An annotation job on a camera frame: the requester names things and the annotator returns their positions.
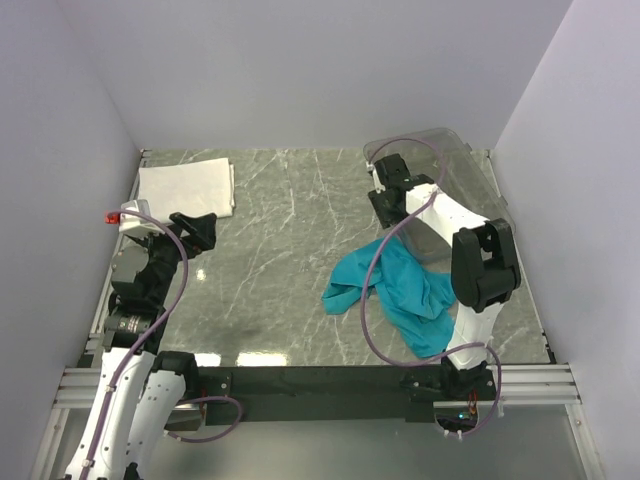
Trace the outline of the clear plastic bin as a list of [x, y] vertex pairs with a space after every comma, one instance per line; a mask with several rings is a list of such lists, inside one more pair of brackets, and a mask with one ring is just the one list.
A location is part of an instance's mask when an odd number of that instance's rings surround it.
[[489, 220], [502, 218], [515, 225], [497, 190], [488, 152], [474, 153], [448, 128], [372, 141], [364, 146], [363, 153], [370, 173], [381, 159], [398, 154], [412, 175], [423, 174], [436, 181], [443, 193], [468, 210]]

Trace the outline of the teal t shirt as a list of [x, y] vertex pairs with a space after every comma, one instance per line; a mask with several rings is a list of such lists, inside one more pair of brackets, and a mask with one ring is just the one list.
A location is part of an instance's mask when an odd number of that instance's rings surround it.
[[[377, 239], [344, 256], [322, 295], [329, 315], [345, 313], [361, 298], [369, 266], [382, 241]], [[444, 351], [452, 338], [456, 303], [451, 275], [426, 270], [396, 237], [385, 246], [367, 285], [389, 322], [411, 352], [425, 358]]]

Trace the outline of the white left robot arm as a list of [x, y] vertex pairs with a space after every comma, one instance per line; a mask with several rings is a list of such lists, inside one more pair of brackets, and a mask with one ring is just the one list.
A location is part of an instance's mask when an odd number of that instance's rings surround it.
[[175, 274], [216, 243], [217, 217], [176, 212], [168, 225], [130, 233], [112, 259], [101, 368], [67, 479], [141, 479], [174, 407], [199, 390], [193, 354], [162, 351]]

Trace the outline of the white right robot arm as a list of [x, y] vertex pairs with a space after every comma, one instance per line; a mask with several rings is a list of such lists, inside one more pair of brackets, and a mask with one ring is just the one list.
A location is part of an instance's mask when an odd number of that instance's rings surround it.
[[499, 313], [521, 284], [511, 225], [472, 212], [427, 175], [411, 174], [398, 154], [376, 161], [371, 171], [369, 199], [383, 226], [419, 220], [451, 248], [458, 308], [437, 388], [447, 398], [464, 399], [490, 379], [486, 347]]

